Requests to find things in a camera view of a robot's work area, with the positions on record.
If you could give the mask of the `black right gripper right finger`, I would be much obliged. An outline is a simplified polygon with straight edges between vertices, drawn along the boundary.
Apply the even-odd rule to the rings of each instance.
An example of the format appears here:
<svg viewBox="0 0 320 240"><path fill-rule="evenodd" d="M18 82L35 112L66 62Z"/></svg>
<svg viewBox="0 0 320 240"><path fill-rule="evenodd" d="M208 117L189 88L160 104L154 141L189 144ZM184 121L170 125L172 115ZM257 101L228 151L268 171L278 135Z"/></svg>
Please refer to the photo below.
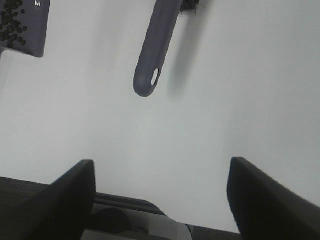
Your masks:
<svg viewBox="0 0 320 240"><path fill-rule="evenodd" d="M233 157L227 199L244 240L318 240L320 208L243 157Z"/></svg>

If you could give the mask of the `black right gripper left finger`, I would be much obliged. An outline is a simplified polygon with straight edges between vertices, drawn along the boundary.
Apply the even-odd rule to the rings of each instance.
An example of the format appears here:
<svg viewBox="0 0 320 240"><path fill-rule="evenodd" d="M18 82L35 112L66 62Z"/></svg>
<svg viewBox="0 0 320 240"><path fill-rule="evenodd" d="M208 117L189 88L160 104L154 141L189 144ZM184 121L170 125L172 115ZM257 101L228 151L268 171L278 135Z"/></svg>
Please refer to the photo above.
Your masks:
<svg viewBox="0 0 320 240"><path fill-rule="evenodd" d="M95 196L95 163L81 160L45 189L2 213L0 238L79 240Z"/></svg>

